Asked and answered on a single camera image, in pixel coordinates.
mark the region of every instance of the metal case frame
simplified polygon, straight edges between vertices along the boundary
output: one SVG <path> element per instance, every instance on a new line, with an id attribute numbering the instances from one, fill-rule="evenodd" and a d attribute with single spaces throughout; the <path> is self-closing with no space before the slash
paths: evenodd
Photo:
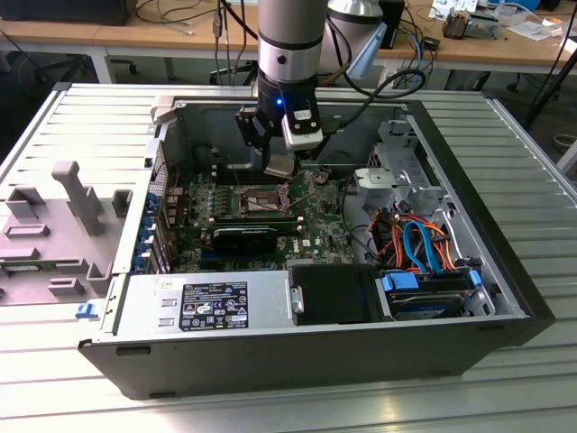
<path id="1" fill-rule="evenodd" d="M 320 96 L 319 101 L 352 103 Z M 403 102 L 408 119 L 442 169 L 490 257 L 528 317 L 468 318 L 334 326 L 315 332 L 267 332 L 250 336 L 85 340 L 80 352 L 132 399 L 199 393 L 249 392 L 275 388 L 375 382 L 461 374 L 497 348 L 522 345 L 554 322 L 531 281 L 459 162 L 420 102 Z M 104 321 L 114 333 L 129 277 L 120 275 L 109 292 L 119 308 Z"/>

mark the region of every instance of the label sticker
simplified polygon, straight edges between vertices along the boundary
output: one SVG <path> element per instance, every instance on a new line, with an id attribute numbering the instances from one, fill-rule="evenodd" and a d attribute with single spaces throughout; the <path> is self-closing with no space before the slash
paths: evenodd
<path id="1" fill-rule="evenodd" d="M 246 281 L 185 284 L 179 327 L 183 331 L 249 326 Z"/>

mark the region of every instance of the slotted metal surface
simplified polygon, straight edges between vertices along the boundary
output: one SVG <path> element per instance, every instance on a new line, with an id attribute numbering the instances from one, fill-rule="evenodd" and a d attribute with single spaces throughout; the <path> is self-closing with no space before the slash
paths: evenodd
<path id="1" fill-rule="evenodd" d="M 235 92 L 238 97 L 250 95 L 246 89 Z M 194 96 L 197 88 L 75 85 L 58 93 L 47 114 L 36 119 L 39 126 L 32 139 L 19 143 L 23 156 L 0 184 L 0 198 L 9 184 L 47 179 L 50 171 L 33 160 L 59 155 L 45 146 L 86 161 L 85 181 L 94 181 L 97 192 L 104 194 L 117 181 L 132 181 L 132 159 L 143 156 L 153 134 L 144 117 L 159 93 Z M 98 324 L 73 319 L 76 305 L 6 307 L 0 309 L 2 431 L 573 432 L 574 191 L 494 101 L 452 92 L 423 92 L 409 99 L 422 100 L 443 131 L 558 317 L 552 327 L 524 347 L 490 355 L 459 378 L 131 401 L 77 353 L 78 339 Z M 87 124 L 92 125 L 90 133 Z M 124 124 L 131 126 L 129 134 L 120 126 Z M 110 161 L 113 168 L 104 170 L 105 183 L 98 183 L 104 176 L 102 158 L 114 159 L 115 165 Z M 55 190 L 49 184 L 45 189 Z"/>

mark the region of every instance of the desk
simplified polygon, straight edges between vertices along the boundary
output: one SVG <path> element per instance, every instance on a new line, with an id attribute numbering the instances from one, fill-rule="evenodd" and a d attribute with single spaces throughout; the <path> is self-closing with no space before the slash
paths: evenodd
<path id="1" fill-rule="evenodd" d="M 454 41 L 443 37 L 442 22 L 428 22 L 423 17 L 428 15 L 424 7 L 431 0 L 409 0 L 415 21 L 425 34 L 441 41 L 435 69 L 466 69 L 503 72 L 547 73 L 558 52 L 558 39 L 531 41 L 513 32 L 501 29 L 496 41 L 475 40 L 468 38 Z M 162 0 L 162 10 L 172 7 L 190 5 L 188 0 Z M 215 7 L 215 0 L 205 1 L 194 9 L 178 11 L 170 15 L 178 19 L 198 14 Z M 557 12 L 567 14 L 572 11 L 572 3 L 564 1 Z M 142 15 L 151 20 L 158 20 L 156 4 L 145 6 Z M 246 7 L 246 22 L 258 28 L 257 10 Z M 190 26 L 194 35 L 177 32 L 161 24 L 145 23 L 133 16 L 124 27 L 103 26 L 96 24 L 69 23 L 27 23 L 2 22 L 0 28 L 20 42 L 23 50 L 43 52 L 66 52 L 89 55 L 94 61 L 98 80 L 101 83 L 114 82 L 108 56 L 149 56 L 163 58 L 201 58 L 214 57 L 214 36 L 212 34 L 212 14 L 203 15 Z M 231 57 L 235 58 L 242 47 L 243 32 L 234 21 L 229 20 Z M 0 37 L 0 51 L 13 50 L 14 47 Z M 374 64 L 383 67 L 382 76 L 402 68 L 413 58 L 411 49 L 404 35 L 400 35 L 395 49 L 379 51 Z M 225 57 L 225 50 L 220 50 L 219 57 Z M 244 60 L 256 60 L 257 43 L 250 36 L 247 39 Z M 559 67 L 568 59 L 563 54 Z"/>

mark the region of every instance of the blue tab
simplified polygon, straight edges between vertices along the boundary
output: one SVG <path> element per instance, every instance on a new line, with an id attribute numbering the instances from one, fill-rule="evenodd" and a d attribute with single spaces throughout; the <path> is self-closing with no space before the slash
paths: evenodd
<path id="1" fill-rule="evenodd" d="M 473 286 L 478 287 L 482 285 L 481 276 L 477 271 L 469 271 L 469 278 L 471 278 Z"/>
<path id="2" fill-rule="evenodd" d="M 98 315 L 95 312 L 94 305 L 86 302 L 78 306 L 78 310 L 75 314 L 76 318 L 97 318 Z"/>
<path id="3" fill-rule="evenodd" d="M 410 272 L 388 273 L 381 281 L 385 291 L 418 289 L 417 276 Z"/>

